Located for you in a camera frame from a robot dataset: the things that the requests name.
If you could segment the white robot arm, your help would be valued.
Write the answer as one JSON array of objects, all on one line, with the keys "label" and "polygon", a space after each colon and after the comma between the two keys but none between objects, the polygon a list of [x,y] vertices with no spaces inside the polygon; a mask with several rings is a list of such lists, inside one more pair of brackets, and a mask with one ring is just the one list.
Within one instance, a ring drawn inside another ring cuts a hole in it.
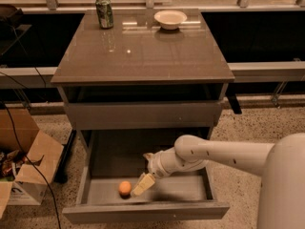
[{"label": "white robot arm", "polygon": [[276,143],[210,141],[180,136],[166,151],[146,153],[148,172],[132,189],[134,197],[158,178],[197,171],[208,161],[261,178],[257,229],[305,229],[305,134],[287,135]]}]

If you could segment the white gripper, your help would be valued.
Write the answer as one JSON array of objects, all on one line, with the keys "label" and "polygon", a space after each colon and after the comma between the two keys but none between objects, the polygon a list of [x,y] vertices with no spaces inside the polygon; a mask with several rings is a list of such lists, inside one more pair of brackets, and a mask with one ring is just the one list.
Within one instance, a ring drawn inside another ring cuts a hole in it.
[{"label": "white gripper", "polygon": [[155,178],[169,177],[179,169],[181,158],[176,154],[174,148],[157,153],[145,153],[143,155],[148,161],[149,174],[143,173],[131,191],[132,197],[139,197],[155,184]]}]

